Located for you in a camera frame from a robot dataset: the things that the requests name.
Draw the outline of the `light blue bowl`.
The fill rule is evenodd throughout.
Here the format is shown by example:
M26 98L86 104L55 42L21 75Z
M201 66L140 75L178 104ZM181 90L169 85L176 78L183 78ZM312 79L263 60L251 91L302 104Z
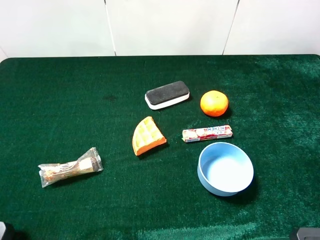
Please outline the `light blue bowl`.
M207 145L200 153L197 176L202 186L219 197L245 190L253 181L254 167L249 156L227 142Z

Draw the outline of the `orange mandarin fruit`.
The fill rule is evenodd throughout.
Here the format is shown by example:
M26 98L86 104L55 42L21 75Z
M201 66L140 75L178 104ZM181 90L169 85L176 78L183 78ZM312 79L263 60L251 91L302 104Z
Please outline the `orange mandarin fruit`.
M208 116L219 117L223 115L229 106L227 96L217 90L206 92L200 99L200 108Z

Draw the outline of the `dark object bottom right corner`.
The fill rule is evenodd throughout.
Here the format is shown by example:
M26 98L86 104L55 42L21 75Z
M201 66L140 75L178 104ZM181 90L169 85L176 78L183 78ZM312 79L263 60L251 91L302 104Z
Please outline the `dark object bottom right corner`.
M319 227L300 227L294 229L290 235L290 240L320 240Z

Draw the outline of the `clear wrapped snack packet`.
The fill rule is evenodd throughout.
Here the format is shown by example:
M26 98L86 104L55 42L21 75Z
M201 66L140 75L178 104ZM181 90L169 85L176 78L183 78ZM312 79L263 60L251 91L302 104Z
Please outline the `clear wrapped snack packet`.
M101 157L96 147L91 147L75 161L66 163L48 163L38 165L41 187L45 188L60 180L83 174L102 171Z

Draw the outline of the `orange toy waffle slice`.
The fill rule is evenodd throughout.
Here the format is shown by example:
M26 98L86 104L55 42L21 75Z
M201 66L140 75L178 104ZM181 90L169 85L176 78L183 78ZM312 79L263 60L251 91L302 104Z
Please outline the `orange toy waffle slice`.
M132 137L132 147L136 156L140 156L166 142L167 139L161 133L151 116L147 116L140 121L136 126Z

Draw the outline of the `black and white board eraser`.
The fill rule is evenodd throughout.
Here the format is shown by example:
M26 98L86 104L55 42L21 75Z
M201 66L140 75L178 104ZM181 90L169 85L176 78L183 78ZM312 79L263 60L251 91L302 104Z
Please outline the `black and white board eraser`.
M159 110L183 102L189 96L189 88L183 81L179 80L148 90L144 99L150 109Z

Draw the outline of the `Hi-Chew candy stick pack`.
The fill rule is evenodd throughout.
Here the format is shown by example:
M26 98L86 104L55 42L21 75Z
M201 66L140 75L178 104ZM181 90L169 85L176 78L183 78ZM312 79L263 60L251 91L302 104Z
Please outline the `Hi-Chew candy stick pack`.
M182 140L185 143L230 138L232 136L232 128L229 125L184 129L182 131Z

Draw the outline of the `green velvet table cloth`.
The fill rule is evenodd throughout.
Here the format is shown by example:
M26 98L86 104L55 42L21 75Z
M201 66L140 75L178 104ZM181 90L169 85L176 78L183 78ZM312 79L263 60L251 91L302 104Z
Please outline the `green velvet table cloth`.
M189 98L152 110L147 91L183 81ZM206 115L219 91L226 112ZM136 156L151 116L166 138ZM231 197L208 192L207 141L182 131L230 125L254 178ZM102 171L42 188L41 164L96 147ZM16 240L286 240L320 225L318 55L9 58L0 65L0 219Z

